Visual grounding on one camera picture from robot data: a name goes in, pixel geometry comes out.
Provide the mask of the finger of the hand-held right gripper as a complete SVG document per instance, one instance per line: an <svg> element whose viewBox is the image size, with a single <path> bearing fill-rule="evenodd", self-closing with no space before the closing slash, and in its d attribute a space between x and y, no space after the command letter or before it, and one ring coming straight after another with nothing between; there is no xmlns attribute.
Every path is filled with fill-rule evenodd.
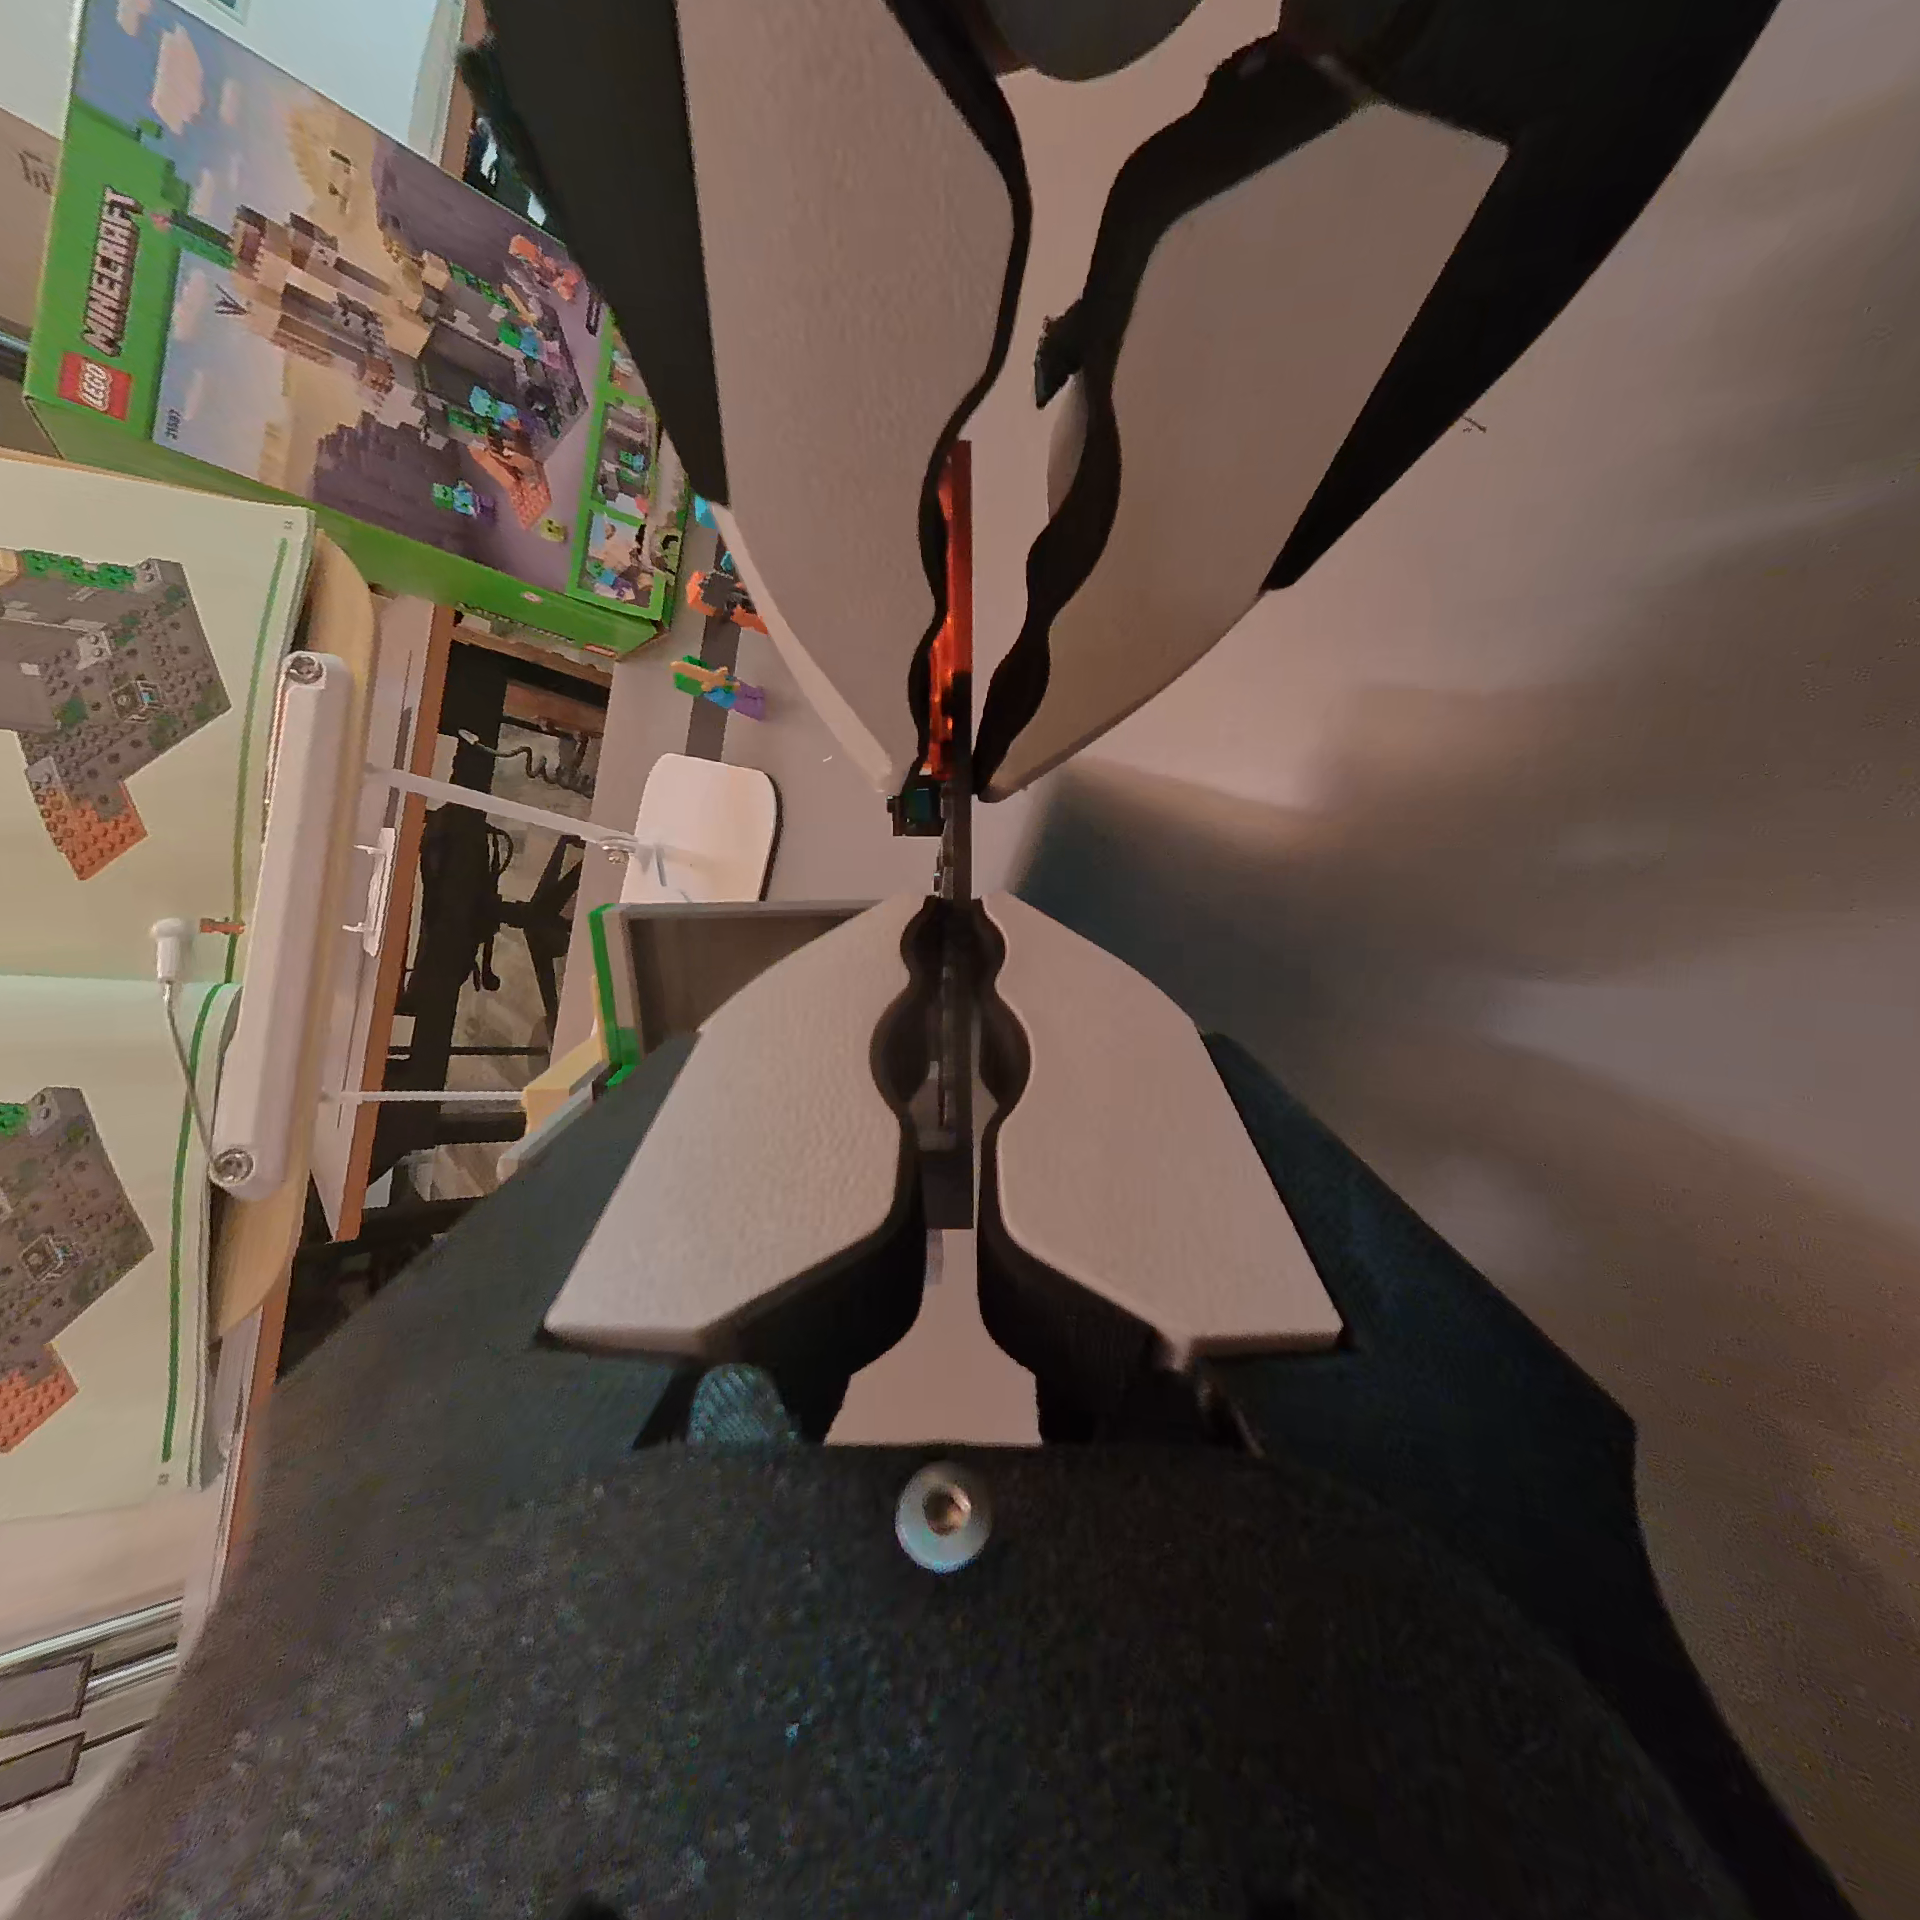
<svg viewBox="0 0 1920 1920"><path fill-rule="evenodd" d="M1178 685L1254 598L1513 141L1284 37L1113 179L1052 339L1061 418L1019 636L970 726L1007 803Z"/></svg>
<svg viewBox="0 0 1920 1920"><path fill-rule="evenodd" d="M675 5L726 481L716 533L846 764L923 760L937 467L1026 265L1019 130L951 5Z"/></svg>

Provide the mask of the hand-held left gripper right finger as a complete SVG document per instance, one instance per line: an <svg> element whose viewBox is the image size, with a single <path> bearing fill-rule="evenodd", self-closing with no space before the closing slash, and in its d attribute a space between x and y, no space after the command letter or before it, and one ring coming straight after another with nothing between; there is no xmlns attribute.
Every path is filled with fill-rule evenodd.
<svg viewBox="0 0 1920 1920"><path fill-rule="evenodd" d="M970 1300L1042 1440L1208 1427L1201 1364L1337 1353L1337 1308L1201 1041L1127 958L980 906Z"/></svg>

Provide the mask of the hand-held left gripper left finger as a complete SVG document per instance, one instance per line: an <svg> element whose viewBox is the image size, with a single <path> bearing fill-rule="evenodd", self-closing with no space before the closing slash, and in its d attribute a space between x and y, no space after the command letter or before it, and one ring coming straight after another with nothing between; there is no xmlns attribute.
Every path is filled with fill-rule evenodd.
<svg viewBox="0 0 1920 1920"><path fill-rule="evenodd" d="M874 900L749 976L683 1047L545 1341L683 1364L745 1363L807 1440L923 1308L930 900Z"/></svg>

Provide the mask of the orange translucent brick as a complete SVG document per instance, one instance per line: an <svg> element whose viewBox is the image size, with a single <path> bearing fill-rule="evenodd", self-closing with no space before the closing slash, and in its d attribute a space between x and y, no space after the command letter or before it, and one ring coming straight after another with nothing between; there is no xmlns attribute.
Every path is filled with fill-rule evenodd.
<svg viewBox="0 0 1920 1920"><path fill-rule="evenodd" d="M923 650L923 775L970 797L970 445L945 452L945 615Z"/></svg>

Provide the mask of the grey green brick build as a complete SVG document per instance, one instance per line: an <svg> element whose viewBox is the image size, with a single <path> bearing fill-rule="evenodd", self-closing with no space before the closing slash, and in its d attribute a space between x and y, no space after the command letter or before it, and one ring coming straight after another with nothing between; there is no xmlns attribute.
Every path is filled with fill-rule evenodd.
<svg viewBox="0 0 1920 1920"><path fill-rule="evenodd" d="M839 906L592 906L592 1031L608 1047L601 1086L622 1086L648 1047L695 1039L741 989L795 944L846 927L867 900Z"/></svg>

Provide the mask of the black chair base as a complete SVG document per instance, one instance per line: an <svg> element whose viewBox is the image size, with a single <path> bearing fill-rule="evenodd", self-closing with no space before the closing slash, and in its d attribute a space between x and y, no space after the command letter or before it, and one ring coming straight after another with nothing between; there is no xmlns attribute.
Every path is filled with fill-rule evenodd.
<svg viewBox="0 0 1920 1920"><path fill-rule="evenodd" d="M504 935L522 936L545 1039L561 1031L561 965L576 944L579 849L579 836L561 836L530 900L504 900L516 854L511 827L451 803L421 812L421 927L396 999L396 1012L411 1020L405 1066L462 1054L457 999L462 989L504 989L487 958Z"/></svg>

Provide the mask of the green toy set box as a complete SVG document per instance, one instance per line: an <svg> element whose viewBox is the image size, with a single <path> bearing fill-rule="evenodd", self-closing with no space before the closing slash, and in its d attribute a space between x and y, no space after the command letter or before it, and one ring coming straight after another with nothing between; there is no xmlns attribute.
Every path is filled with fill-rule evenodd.
<svg viewBox="0 0 1920 1920"><path fill-rule="evenodd" d="M302 503L396 593L592 658L687 481L579 265L196 5L82 5L27 409L68 463Z"/></svg>

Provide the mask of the instruction booklet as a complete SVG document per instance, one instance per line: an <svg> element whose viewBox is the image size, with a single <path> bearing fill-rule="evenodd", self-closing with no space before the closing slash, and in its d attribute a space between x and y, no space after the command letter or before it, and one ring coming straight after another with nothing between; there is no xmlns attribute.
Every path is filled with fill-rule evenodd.
<svg viewBox="0 0 1920 1920"><path fill-rule="evenodd" d="M0 1522L200 1484L212 1121L310 514L0 467Z"/></svg>

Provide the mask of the beige cardboard box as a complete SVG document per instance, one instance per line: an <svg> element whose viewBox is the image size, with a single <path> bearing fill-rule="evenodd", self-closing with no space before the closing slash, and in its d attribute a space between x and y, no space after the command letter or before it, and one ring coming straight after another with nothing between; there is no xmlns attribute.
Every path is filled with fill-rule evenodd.
<svg viewBox="0 0 1920 1920"><path fill-rule="evenodd" d="M58 229L62 141L0 112L0 334L27 339Z"/></svg>

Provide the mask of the chrome metal bars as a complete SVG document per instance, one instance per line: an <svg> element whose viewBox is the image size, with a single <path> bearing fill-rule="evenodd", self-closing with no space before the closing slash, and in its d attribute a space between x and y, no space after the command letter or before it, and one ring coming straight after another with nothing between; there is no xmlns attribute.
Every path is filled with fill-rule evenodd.
<svg viewBox="0 0 1920 1920"><path fill-rule="evenodd" d="M0 1812L78 1790L180 1675L187 1592L0 1651Z"/></svg>

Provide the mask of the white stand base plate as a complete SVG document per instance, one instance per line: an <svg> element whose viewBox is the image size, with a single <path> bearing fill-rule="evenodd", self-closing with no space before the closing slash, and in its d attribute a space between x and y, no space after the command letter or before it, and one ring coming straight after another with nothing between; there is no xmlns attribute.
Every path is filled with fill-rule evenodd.
<svg viewBox="0 0 1920 1920"><path fill-rule="evenodd" d="M334 803L355 797L355 673L344 658L283 658L274 675L274 778L268 778L268 836L252 873L252 906L240 920L249 976L231 999L231 1039L222 1054L212 1126L206 1126L206 1178L231 1201L260 1201L292 1178L292 1157L310 1135L310 1089L296 1089L302 1012L314 989L314 958L339 927L322 909L314 849L334 827ZM364 764L396 797L479 805L487 819L530 819L608 849L631 866L631 906L749 906L768 900L783 787L758 764L726 764L695 754L660 754L648 764L633 827L592 827L530 803L500 803L457 778L421 778L400 764Z"/></svg>

